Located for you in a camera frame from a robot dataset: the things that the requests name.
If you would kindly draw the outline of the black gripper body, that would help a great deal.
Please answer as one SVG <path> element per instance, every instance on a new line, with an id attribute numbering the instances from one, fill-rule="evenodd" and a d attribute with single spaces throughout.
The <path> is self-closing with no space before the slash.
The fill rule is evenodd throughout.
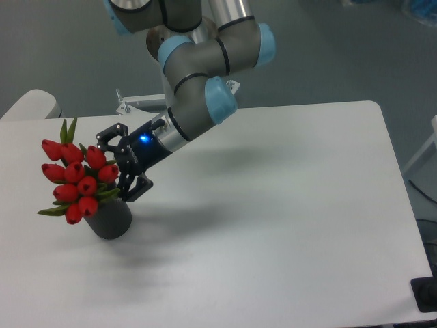
<path id="1" fill-rule="evenodd" d="M 121 139 L 115 147 L 114 157 L 121 173 L 140 175 L 171 154 L 154 134 L 155 130 L 164 125 L 163 119 L 149 121 L 130 134 L 127 126 L 115 125 L 115 133 Z"/>

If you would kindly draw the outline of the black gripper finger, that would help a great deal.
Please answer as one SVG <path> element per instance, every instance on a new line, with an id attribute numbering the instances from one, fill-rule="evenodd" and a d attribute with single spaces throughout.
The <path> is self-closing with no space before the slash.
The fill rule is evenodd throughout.
<path id="1" fill-rule="evenodd" d="M 138 176 L 122 173 L 117 184 L 118 197 L 124 202 L 135 202 L 153 186 L 154 183 L 144 173 Z"/>
<path id="2" fill-rule="evenodd" d="M 96 135 L 97 145 L 96 147 L 102 152 L 112 152 L 114 154 L 120 154 L 123 152 L 121 146 L 112 146 L 109 142 L 115 137 L 125 137 L 128 135 L 128 127 L 121 123 L 116 123 L 103 131 L 100 131 Z"/>

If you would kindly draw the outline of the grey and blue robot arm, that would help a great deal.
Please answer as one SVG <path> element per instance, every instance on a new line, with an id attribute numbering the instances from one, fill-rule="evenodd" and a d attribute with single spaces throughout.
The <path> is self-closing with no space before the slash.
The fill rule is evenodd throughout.
<path id="1" fill-rule="evenodd" d="M 271 62 L 276 41 L 270 27 L 255 20 L 248 1 L 211 1 L 216 31 L 204 28 L 200 1 L 106 1 L 121 33 L 162 27 L 157 50 L 171 103 L 135 131 L 112 126 L 98 134 L 98 147 L 114 154 L 119 197 L 133 202 L 152 187 L 146 171 L 236 112 L 224 78 Z"/>

